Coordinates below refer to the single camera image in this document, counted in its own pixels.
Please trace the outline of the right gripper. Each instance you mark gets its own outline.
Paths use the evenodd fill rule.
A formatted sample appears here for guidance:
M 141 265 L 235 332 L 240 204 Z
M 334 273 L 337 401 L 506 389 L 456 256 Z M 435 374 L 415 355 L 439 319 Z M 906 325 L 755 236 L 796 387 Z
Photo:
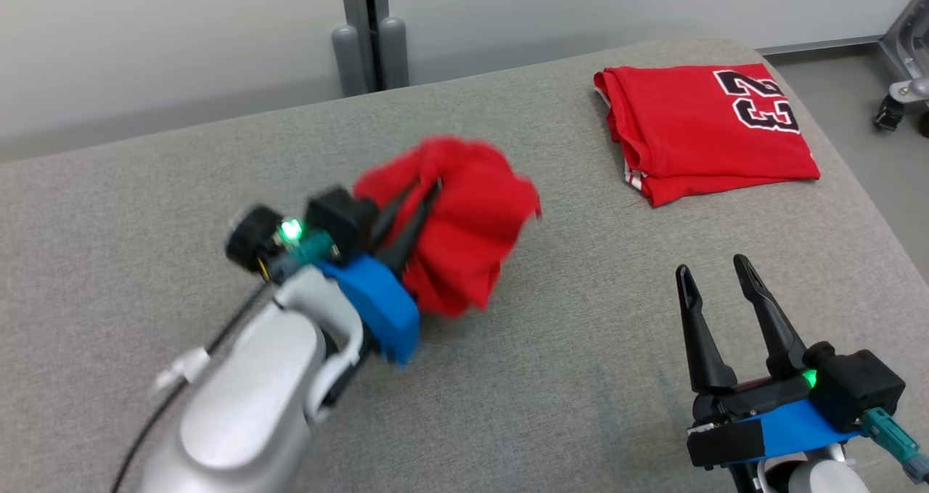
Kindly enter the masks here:
M 691 389 L 697 394 L 695 421 L 687 434 L 687 452 L 695 467 L 749 465 L 817 448 L 817 413 L 807 400 L 811 388 L 798 376 L 804 371 L 806 344 L 750 259 L 736 254 L 733 265 L 762 331 L 771 378 L 739 383 L 711 335 L 690 268 L 678 266 L 684 348 Z

